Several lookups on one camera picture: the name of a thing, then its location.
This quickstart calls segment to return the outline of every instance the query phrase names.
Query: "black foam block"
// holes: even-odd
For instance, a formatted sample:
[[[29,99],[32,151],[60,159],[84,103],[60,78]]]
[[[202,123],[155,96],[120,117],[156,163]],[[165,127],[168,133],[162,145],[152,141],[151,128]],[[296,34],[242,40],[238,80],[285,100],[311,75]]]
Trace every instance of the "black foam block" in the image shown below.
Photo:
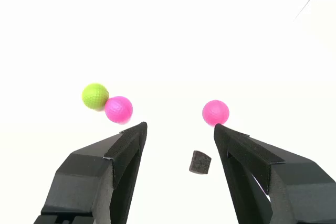
[[[208,174],[211,158],[200,151],[194,151],[189,171],[197,174]]]

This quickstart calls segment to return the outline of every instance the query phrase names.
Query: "white background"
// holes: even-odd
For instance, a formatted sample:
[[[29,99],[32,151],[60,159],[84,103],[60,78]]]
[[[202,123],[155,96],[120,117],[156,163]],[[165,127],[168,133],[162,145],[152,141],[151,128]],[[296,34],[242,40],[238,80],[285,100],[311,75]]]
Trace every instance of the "white background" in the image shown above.
[[[336,0],[0,0],[2,222],[33,223],[74,150],[141,121],[128,224],[237,223],[204,104],[336,178]],[[105,85],[129,124],[81,102]],[[194,150],[208,175],[188,171]]]

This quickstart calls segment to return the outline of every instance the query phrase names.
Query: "golf ball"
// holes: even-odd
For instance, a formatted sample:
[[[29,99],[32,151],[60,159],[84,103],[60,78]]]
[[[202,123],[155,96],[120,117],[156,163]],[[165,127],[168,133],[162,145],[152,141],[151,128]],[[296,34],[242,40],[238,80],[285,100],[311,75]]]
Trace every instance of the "golf ball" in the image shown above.
[[[229,118],[229,108],[222,101],[210,101],[204,106],[202,116],[210,126],[215,126],[217,123],[224,124]]]
[[[82,92],[82,101],[90,109],[101,109],[108,99],[109,92],[101,84],[90,84]]]
[[[105,104],[105,113],[114,123],[127,123],[133,113],[133,106],[126,97],[112,97]]]

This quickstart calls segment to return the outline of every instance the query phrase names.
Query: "robotic claw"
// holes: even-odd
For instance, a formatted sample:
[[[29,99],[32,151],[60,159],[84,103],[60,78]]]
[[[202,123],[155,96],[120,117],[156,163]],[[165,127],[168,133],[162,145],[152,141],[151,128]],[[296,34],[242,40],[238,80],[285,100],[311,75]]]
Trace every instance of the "robotic claw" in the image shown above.
[[[34,224],[126,224],[146,132],[71,153]],[[222,125],[214,138],[239,224],[336,224],[336,183],[316,163]]]

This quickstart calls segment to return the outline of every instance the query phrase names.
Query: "pink golf ball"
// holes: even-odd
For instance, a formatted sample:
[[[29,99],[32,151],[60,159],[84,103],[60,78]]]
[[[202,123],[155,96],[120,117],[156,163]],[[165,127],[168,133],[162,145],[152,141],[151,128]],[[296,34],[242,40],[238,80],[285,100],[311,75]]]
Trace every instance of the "pink golf ball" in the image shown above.
[[[229,118],[229,108],[222,101],[210,101],[204,106],[202,116],[210,126],[215,126],[217,123],[224,124]]]
[[[132,103],[126,97],[112,97],[105,104],[105,114],[114,123],[127,123],[132,113]]]

